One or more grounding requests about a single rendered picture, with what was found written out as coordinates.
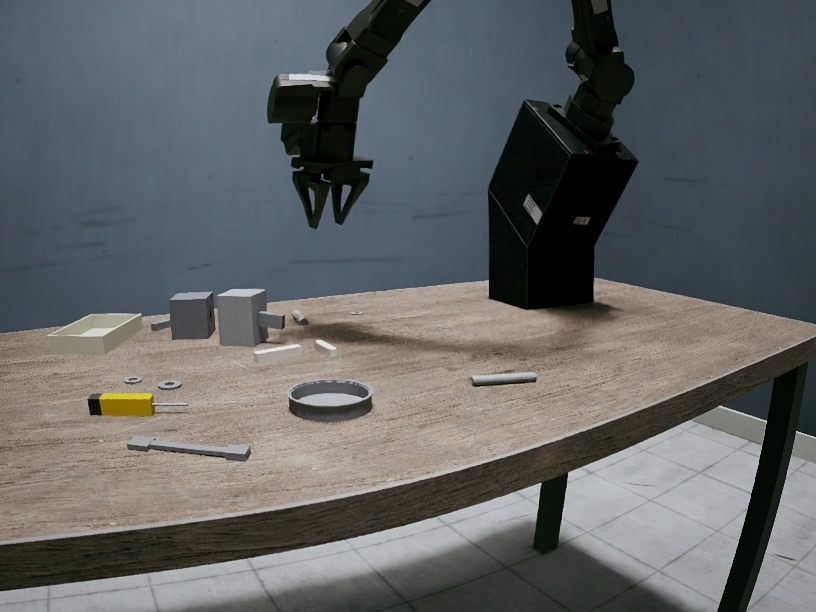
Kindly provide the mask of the white cylinder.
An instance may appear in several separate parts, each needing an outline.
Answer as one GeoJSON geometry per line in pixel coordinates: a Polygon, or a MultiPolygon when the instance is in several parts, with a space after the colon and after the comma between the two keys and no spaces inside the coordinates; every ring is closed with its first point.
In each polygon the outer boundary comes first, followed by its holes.
{"type": "Polygon", "coordinates": [[[295,310],[292,316],[300,324],[300,326],[308,325],[308,320],[298,310],[295,310]]]}

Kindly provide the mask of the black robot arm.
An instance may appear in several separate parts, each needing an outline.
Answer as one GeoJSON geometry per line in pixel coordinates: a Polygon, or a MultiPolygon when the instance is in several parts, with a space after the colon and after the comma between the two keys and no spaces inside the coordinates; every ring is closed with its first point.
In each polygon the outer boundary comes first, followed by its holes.
{"type": "MultiPolygon", "coordinates": [[[[267,119],[283,123],[281,142],[287,155],[315,160],[316,121],[328,123],[328,129],[331,124],[344,124],[344,130],[357,122],[367,84],[430,1],[372,0],[328,46],[327,71],[274,78],[267,119]],[[312,119],[316,113],[317,119],[312,119]]],[[[618,46],[611,0],[571,1],[574,27],[565,57],[583,82],[567,103],[549,103],[546,112],[589,149],[618,149],[622,141],[611,131],[612,113],[631,91],[634,72],[618,46]]]]}

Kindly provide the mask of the beige open rectangular tray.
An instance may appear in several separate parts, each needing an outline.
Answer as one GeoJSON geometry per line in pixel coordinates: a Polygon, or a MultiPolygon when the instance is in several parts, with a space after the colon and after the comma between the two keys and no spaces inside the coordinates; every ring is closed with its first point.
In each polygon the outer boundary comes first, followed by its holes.
{"type": "Polygon", "coordinates": [[[91,314],[48,335],[49,353],[105,355],[142,330],[142,314],[91,314]]]}

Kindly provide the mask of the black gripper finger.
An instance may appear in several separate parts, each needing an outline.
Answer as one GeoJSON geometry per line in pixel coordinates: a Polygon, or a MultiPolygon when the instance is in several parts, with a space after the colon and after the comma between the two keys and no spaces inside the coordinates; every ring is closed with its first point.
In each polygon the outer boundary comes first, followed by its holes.
{"type": "Polygon", "coordinates": [[[350,179],[331,182],[332,203],[335,223],[342,225],[352,206],[369,183],[367,179],[350,179]],[[351,191],[341,211],[341,196],[343,184],[351,186],[351,191]]]}
{"type": "Polygon", "coordinates": [[[304,206],[309,227],[317,229],[327,196],[331,187],[331,182],[324,180],[306,180],[292,175],[292,181],[304,206]],[[306,183],[305,183],[306,182],[306,183]],[[308,188],[314,191],[314,213],[310,201],[308,188]]]}

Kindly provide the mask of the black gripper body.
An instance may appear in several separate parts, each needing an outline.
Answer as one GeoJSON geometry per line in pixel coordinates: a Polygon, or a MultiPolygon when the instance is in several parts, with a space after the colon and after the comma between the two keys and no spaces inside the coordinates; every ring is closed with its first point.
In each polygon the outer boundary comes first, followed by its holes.
{"type": "Polygon", "coordinates": [[[323,179],[328,181],[369,178],[370,174],[360,171],[360,168],[373,169],[373,159],[353,155],[357,123],[348,124],[347,130],[344,130],[344,124],[331,124],[330,129],[328,123],[317,121],[317,124],[315,160],[292,157],[291,167],[304,167],[304,170],[293,171],[292,175],[306,180],[320,180],[320,174],[323,174],[323,179]]]}

